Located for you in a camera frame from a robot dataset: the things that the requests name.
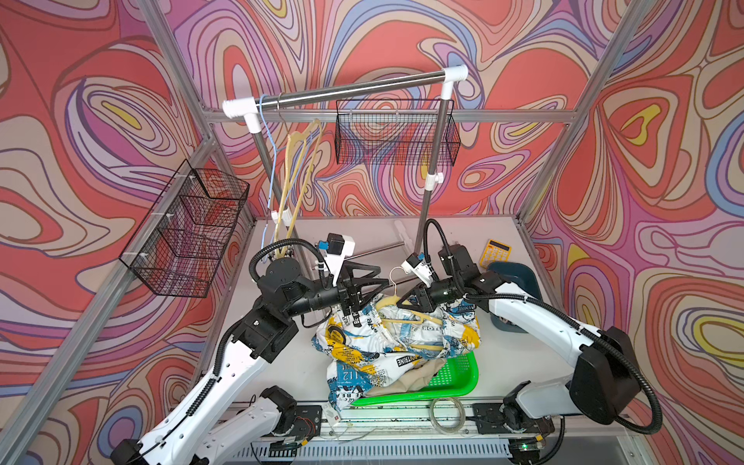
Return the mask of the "beige shorts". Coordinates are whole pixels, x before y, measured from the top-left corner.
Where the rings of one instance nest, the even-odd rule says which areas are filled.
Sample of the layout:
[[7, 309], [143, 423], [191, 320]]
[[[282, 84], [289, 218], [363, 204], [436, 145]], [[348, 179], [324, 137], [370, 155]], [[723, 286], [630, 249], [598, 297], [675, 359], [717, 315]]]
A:
[[443, 358], [428, 360], [417, 368], [403, 374], [398, 380], [387, 387], [372, 387], [365, 396], [381, 397], [401, 393], [414, 393], [427, 387], [432, 379], [447, 363]]

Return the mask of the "yellow hanger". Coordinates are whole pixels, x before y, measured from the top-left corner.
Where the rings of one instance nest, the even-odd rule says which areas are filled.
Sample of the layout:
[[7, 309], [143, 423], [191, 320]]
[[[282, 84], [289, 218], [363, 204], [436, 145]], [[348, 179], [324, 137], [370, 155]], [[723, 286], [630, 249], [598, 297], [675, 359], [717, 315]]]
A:
[[320, 159], [318, 145], [324, 124], [313, 119], [305, 129], [288, 135], [283, 166], [283, 194], [276, 215], [273, 240], [291, 238], [296, 230], [305, 192]]
[[400, 300], [397, 284], [393, 288], [392, 296], [383, 296], [375, 303], [384, 328], [412, 352], [441, 353], [445, 349], [442, 313], [420, 311], [409, 300]]

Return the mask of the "light blue wire hanger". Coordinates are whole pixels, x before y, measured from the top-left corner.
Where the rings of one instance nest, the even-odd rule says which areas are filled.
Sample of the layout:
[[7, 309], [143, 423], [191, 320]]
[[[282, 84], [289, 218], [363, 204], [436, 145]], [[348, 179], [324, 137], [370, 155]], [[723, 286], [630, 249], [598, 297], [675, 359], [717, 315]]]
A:
[[265, 208], [265, 210], [267, 211], [267, 216], [265, 217], [265, 228], [263, 228], [263, 232], [262, 232], [262, 246], [269, 244], [269, 240], [267, 239], [267, 231], [269, 230], [269, 220], [271, 219], [271, 207], [272, 207], [272, 201], [274, 199], [273, 188], [274, 188], [274, 180], [275, 180], [276, 164], [277, 164], [276, 162], [277, 146], [276, 146], [273, 134], [271, 132], [271, 129], [269, 127], [269, 124], [267, 123], [267, 119], [265, 118], [265, 113], [263, 110], [263, 103], [264, 103], [263, 101], [265, 100], [265, 98], [267, 98], [267, 94], [263, 94], [259, 99], [259, 117], [263, 124], [265, 135], [267, 136], [267, 139], [269, 140], [271, 151], [267, 151], [267, 167], [265, 168], [265, 172], [267, 173], [267, 179], [269, 180], [269, 193], [267, 194], [267, 207]]

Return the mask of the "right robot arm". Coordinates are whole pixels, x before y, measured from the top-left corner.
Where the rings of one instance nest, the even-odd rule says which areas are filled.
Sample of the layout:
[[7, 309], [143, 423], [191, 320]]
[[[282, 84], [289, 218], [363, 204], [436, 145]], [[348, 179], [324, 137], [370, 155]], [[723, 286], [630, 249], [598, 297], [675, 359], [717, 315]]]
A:
[[661, 431], [661, 402], [639, 369], [627, 333], [581, 323], [523, 290], [515, 280], [479, 270], [467, 248], [449, 243], [433, 218], [420, 223], [418, 231], [422, 251], [405, 261], [420, 277], [420, 285], [411, 292], [418, 307], [473, 304], [536, 337], [571, 367], [568, 376], [515, 387], [501, 404], [499, 417], [505, 428], [517, 431], [533, 420], [583, 415], [596, 424], [616, 422], [642, 435]]

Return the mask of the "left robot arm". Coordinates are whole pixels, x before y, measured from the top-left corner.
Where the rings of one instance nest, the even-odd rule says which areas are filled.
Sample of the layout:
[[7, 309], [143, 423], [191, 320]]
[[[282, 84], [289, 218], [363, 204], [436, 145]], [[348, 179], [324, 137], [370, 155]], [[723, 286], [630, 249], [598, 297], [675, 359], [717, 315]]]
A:
[[225, 464], [242, 447], [296, 421], [296, 399], [264, 389], [251, 406], [223, 422], [236, 397], [298, 334], [304, 315], [339, 307], [358, 317], [391, 282], [381, 269], [352, 261], [350, 236], [330, 234], [318, 244], [285, 238], [265, 246], [248, 263], [259, 298], [221, 336], [214, 362], [174, 410], [139, 439], [112, 451], [115, 464]]

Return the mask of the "printed white blue yellow shorts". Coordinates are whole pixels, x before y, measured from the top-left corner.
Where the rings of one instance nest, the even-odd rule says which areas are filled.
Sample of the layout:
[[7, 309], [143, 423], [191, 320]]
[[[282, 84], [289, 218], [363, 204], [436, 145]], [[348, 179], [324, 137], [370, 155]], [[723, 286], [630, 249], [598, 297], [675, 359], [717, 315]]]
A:
[[319, 325], [311, 343], [332, 359], [327, 370], [329, 404], [337, 411], [350, 408], [373, 387], [387, 387], [428, 360], [457, 358], [480, 346], [476, 306], [463, 300], [440, 305], [444, 317], [445, 349], [441, 353], [412, 352], [388, 332], [375, 310], [376, 296], [360, 313], [356, 325], [335, 310]]

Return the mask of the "yellow hanger front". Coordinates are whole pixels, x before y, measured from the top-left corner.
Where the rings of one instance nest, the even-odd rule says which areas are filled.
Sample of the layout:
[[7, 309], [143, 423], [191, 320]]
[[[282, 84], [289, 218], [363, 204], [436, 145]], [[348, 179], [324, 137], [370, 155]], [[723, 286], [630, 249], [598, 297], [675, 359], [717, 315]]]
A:
[[409, 300], [400, 300], [397, 284], [393, 288], [392, 296], [383, 296], [375, 303], [384, 328], [412, 352], [441, 353], [445, 349], [442, 313], [420, 311]]

